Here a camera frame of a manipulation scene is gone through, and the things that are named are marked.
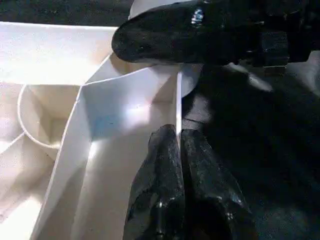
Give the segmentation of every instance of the black plastic part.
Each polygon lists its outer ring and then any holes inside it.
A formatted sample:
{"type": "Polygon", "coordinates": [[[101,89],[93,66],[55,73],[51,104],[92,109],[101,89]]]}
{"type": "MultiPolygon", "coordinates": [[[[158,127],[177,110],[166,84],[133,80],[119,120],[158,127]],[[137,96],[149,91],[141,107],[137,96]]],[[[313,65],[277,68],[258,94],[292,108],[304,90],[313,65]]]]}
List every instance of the black plastic part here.
{"type": "Polygon", "coordinates": [[[130,192],[123,240],[183,240],[185,192],[175,127],[153,133],[130,192]]]}
{"type": "Polygon", "coordinates": [[[120,26],[113,51],[128,62],[236,62],[246,54],[248,31],[255,27],[248,4],[193,0],[150,9],[120,26]]]}
{"type": "Polygon", "coordinates": [[[195,130],[181,134],[188,229],[201,228],[208,239],[258,239],[252,214],[236,179],[195,130]]]}
{"type": "Polygon", "coordinates": [[[112,48],[128,62],[246,60],[267,67],[305,62],[311,51],[320,50],[319,4],[278,2],[192,0],[156,7],[120,26],[112,48]]]}

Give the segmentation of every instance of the black fabric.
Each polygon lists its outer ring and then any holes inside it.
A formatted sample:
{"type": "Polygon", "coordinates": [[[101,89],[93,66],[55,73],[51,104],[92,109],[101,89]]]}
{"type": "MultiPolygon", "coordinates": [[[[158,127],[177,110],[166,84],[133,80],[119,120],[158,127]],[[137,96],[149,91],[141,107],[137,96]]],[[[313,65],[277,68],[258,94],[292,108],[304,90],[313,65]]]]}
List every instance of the black fabric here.
{"type": "Polygon", "coordinates": [[[121,25],[112,49],[128,62],[228,64],[251,47],[249,13],[247,0],[162,5],[121,25]]]}
{"type": "Polygon", "coordinates": [[[182,100],[183,127],[202,131],[236,178],[259,239],[317,240],[320,100],[292,75],[260,77],[271,91],[245,73],[204,66],[182,100]]]}

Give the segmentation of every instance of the white plastic tray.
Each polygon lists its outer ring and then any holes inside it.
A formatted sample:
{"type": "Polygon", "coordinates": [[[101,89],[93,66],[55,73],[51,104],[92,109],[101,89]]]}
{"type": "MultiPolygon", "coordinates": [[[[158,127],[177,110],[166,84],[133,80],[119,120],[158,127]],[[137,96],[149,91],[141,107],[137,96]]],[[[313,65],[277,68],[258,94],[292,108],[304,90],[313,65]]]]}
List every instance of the white plastic tray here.
{"type": "Polygon", "coordinates": [[[116,29],[0,21],[0,82],[82,85],[112,53],[116,29]]]}
{"type": "Polygon", "coordinates": [[[25,134],[56,159],[79,86],[25,85],[18,99],[18,119],[25,134]]]}
{"type": "Polygon", "coordinates": [[[53,165],[23,133],[0,155],[1,239],[29,239],[53,165]]]}
{"type": "Polygon", "coordinates": [[[177,67],[81,87],[32,239],[122,239],[130,187],[151,133],[181,130],[177,67]]]}

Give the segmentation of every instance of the dark background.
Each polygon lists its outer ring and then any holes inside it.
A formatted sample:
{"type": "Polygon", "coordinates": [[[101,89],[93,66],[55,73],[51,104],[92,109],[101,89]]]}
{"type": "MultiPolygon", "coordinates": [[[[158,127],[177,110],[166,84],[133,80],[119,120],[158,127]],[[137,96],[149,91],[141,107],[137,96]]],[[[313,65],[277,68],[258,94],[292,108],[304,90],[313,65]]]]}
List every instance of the dark background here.
{"type": "Polygon", "coordinates": [[[119,26],[134,0],[0,0],[0,21],[119,26]]]}

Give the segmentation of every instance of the white plastic surface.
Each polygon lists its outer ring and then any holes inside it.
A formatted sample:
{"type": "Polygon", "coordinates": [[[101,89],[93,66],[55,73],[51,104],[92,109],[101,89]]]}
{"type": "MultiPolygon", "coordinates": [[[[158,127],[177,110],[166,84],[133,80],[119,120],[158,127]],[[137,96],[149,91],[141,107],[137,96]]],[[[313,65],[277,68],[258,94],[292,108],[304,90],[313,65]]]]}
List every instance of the white plastic surface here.
{"type": "Polygon", "coordinates": [[[25,85],[18,99],[18,117],[25,133],[55,159],[79,91],[71,85],[25,85]]]}
{"type": "Polygon", "coordinates": [[[81,87],[31,239],[122,239],[151,133],[164,124],[181,131],[177,73],[154,66],[81,87]]]}
{"type": "Polygon", "coordinates": [[[112,53],[116,29],[0,22],[0,81],[84,84],[112,53]]]}
{"type": "Polygon", "coordinates": [[[20,84],[0,82],[0,154],[23,130],[17,115],[20,84]]]}
{"type": "Polygon", "coordinates": [[[98,71],[95,72],[86,83],[88,84],[97,81],[118,78],[146,67],[150,67],[150,64],[129,63],[122,61],[113,53],[105,58],[98,71]]]}
{"type": "Polygon", "coordinates": [[[30,238],[52,169],[52,159],[24,134],[0,154],[0,239],[30,238]]]}

